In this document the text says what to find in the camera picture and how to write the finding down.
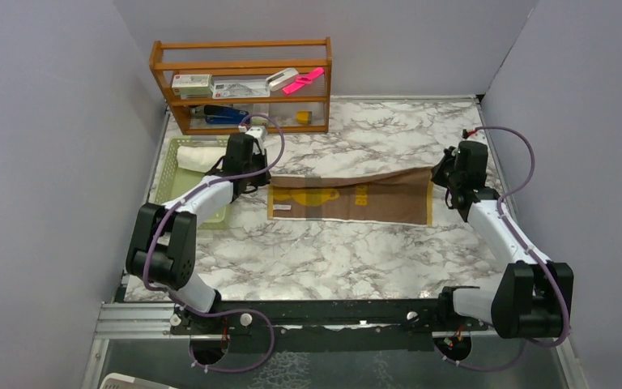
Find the white towel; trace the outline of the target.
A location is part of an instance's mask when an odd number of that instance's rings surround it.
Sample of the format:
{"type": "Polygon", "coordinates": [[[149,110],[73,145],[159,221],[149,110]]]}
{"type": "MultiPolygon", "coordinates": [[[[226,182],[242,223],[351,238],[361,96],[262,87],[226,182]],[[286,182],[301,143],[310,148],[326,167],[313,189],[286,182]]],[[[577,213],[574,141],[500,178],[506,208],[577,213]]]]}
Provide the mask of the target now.
{"type": "Polygon", "coordinates": [[[179,146],[176,161],[180,169],[206,173],[224,156],[225,147],[179,146]]]}

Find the brown yellow towels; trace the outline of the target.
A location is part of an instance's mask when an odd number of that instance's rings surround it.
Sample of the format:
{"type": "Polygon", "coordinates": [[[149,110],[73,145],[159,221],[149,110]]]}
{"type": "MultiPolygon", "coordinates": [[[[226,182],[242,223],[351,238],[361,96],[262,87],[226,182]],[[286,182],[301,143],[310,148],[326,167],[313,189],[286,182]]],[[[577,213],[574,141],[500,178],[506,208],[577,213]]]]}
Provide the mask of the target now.
{"type": "Polygon", "coordinates": [[[278,175],[267,195],[270,220],[431,225],[429,167],[356,177],[278,175]]]}

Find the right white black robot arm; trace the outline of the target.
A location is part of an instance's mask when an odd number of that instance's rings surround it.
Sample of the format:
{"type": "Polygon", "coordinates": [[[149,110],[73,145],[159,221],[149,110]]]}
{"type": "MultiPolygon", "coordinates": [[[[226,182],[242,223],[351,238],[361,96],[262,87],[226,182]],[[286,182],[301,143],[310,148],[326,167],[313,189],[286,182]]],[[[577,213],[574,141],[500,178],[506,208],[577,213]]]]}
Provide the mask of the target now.
{"type": "Polygon", "coordinates": [[[453,330],[467,318],[493,326],[503,339],[564,339],[570,328],[573,270],[534,248],[509,218],[499,193],[487,186],[488,148],[463,140],[448,147],[432,170],[445,189],[445,204],[478,233],[504,268],[497,286],[446,287],[435,310],[437,323],[453,330]]]}

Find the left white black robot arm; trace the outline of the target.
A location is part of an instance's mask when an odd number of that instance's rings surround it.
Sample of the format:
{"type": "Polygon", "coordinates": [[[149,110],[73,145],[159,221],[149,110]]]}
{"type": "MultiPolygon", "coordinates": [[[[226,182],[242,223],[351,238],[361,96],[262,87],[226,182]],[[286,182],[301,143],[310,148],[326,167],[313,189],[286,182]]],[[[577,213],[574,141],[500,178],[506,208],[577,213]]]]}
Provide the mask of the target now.
{"type": "Polygon", "coordinates": [[[181,197],[139,210],[126,256],[126,271],[147,289],[169,293],[188,306],[192,323],[213,332],[222,322],[219,293],[194,272],[198,227],[242,194],[269,184],[271,175],[263,140],[253,126],[230,135],[224,155],[181,197]]]}

